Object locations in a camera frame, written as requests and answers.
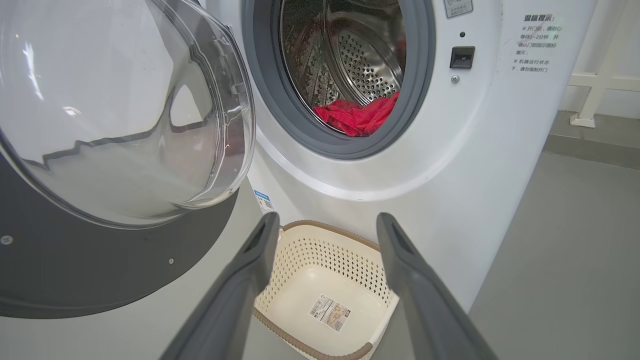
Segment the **transparent door glass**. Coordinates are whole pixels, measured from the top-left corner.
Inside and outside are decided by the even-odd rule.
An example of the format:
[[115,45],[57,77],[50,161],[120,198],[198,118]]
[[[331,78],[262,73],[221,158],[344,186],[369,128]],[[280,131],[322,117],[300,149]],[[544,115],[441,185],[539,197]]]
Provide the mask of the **transparent door glass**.
[[3,155],[93,222],[148,227],[231,196],[250,91],[230,31],[190,0],[0,4]]

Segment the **red garment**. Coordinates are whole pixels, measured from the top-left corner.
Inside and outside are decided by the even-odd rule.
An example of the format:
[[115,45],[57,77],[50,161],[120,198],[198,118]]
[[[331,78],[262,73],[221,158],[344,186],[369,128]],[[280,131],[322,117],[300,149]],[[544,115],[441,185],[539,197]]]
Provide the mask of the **red garment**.
[[394,109],[399,92],[391,98],[379,97],[367,106],[337,99],[325,106],[316,106],[313,111],[327,124],[344,131],[349,136],[371,135],[384,124]]

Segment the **front-loading washing machine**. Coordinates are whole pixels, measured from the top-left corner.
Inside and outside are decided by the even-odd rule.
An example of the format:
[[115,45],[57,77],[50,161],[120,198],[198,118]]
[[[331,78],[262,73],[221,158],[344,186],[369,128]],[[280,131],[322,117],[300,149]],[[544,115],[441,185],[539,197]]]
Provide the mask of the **front-loading washing machine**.
[[[20,276],[0,315],[88,315],[172,282],[247,173],[283,224],[375,240],[392,213],[468,310],[595,0],[203,5],[1,5],[0,273]],[[391,98],[363,136],[317,110]]]

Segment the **red cloth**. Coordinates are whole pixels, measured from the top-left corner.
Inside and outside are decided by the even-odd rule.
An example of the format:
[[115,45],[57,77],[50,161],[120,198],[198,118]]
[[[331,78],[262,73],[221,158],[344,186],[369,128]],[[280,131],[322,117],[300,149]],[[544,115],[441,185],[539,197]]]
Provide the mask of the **red cloth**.
[[384,124],[394,109],[400,92],[391,98],[379,97],[367,106],[337,99],[329,105],[316,106],[314,113],[327,124],[344,131],[349,136],[371,135]]

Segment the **cream perforated basket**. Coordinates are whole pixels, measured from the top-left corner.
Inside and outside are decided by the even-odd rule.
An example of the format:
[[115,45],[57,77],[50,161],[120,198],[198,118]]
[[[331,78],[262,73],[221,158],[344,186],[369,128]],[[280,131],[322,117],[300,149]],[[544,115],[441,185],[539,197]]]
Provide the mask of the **cream perforated basket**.
[[[322,295],[349,310],[339,331],[311,314]],[[303,220],[280,231],[253,314],[308,359],[357,360],[371,358],[397,303],[375,243]]]

